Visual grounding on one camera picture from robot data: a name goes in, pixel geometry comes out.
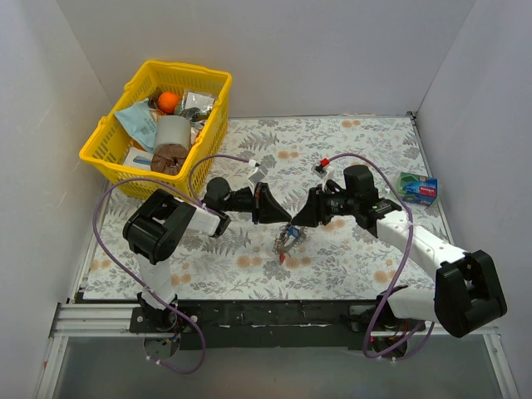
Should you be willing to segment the blue tag with key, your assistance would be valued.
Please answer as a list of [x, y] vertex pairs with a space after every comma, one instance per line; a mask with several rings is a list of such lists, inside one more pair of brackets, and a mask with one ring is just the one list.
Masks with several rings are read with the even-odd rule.
[[301, 231], [299, 228], [295, 227], [295, 226], [291, 226], [289, 229], [288, 229], [288, 235], [290, 237], [293, 237], [295, 239], [299, 239], [301, 237]]

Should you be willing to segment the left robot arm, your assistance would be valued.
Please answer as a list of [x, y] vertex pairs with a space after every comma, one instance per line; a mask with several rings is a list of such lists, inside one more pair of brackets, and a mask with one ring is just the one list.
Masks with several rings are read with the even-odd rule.
[[205, 207], [192, 205], [158, 189], [123, 229], [145, 284], [137, 295], [140, 307], [144, 318], [158, 332], [166, 333], [177, 324], [177, 313], [168, 306], [177, 300], [170, 257], [185, 232], [218, 238], [230, 224], [228, 212], [250, 214], [254, 224], [288, 223], [292, 218], [262, 182], [252, 189], [232, 190], [226, 179], [213, 178], [207, 184], [203, 203]]

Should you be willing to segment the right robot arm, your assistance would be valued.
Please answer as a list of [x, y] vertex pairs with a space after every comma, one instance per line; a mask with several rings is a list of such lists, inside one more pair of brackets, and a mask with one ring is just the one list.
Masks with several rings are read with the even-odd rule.
[[431, 290], [400, 286], [376, 310], [386, 330], [406, 319], [439, 323], [451, 336], [468, 333], [506, 315], [508, 308], [491, 256], [483, 250], [467, 252], [416, 226], [397, 203], [378, 194], [372, 172], [365, 165], [343, 171], [344, 186], [330, 180], [327, 160], [314, 166], [323, 183], [311, 188], [303, 208], [293, 218], [299, 227], [317, 228], [335, 216], [352, 216], [372, 236], [399, 249], [432, 278]]

